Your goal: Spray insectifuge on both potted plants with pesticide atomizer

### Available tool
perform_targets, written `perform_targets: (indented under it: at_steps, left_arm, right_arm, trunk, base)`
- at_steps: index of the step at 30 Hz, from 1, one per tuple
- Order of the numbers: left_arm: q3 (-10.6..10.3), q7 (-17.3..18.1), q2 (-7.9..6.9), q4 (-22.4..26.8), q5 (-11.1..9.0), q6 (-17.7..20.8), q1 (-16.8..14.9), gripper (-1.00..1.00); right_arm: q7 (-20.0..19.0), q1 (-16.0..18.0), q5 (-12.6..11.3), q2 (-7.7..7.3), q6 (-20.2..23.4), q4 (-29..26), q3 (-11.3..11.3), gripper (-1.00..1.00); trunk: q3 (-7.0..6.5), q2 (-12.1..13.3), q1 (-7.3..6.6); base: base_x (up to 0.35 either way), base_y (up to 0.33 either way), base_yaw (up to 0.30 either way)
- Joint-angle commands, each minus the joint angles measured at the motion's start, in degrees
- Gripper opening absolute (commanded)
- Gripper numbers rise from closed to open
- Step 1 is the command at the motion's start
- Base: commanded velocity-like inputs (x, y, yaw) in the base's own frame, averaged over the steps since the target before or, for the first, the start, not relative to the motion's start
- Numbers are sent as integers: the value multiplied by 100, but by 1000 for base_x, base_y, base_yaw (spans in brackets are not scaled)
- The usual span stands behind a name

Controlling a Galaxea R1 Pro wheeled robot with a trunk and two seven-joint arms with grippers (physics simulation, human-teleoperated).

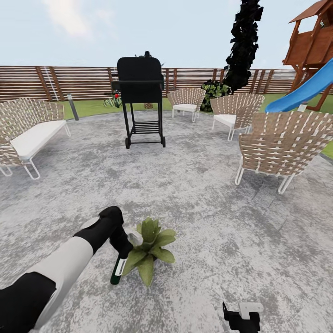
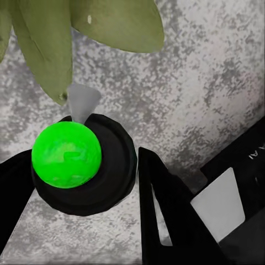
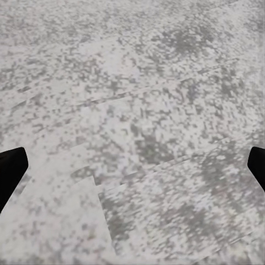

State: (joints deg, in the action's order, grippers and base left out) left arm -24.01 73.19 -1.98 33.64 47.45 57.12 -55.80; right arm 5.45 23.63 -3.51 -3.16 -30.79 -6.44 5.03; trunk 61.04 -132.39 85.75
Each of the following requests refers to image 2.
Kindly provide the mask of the insectifuge atomizer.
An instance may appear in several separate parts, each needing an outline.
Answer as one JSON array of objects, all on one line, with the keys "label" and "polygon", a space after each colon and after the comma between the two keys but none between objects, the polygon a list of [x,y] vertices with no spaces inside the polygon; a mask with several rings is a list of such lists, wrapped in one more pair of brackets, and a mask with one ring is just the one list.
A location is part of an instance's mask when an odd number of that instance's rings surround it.
[{"label": "insectifuge atomizer", "polygon": [[43,130],[32,148],[31,179],[54,210],[90,216],[119,205],[137,178],[134,143],[123,126],[92,111],[101,91],[83,84],[67,91],[71,115]]}]

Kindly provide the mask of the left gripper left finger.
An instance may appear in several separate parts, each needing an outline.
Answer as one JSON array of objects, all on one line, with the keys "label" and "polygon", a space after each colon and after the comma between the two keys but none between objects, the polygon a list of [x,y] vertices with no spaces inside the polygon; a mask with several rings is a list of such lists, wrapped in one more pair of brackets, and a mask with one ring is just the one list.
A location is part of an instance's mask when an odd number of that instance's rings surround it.
[{"label": "left gripper left finger", "polygon": [[0,164],[0,256],[34,191],[32,149]]}]

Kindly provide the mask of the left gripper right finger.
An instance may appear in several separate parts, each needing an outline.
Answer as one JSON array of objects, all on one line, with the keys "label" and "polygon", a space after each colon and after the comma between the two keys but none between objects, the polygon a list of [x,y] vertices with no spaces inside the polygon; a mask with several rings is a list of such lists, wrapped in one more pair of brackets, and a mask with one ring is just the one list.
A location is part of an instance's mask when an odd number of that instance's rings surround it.
[{"label": "left gripper right finger", "polygon": [[[137,153],[141,265],[232,265],[158,155],[145,147]],[[172,246],[161,244],[151,186]]]}]

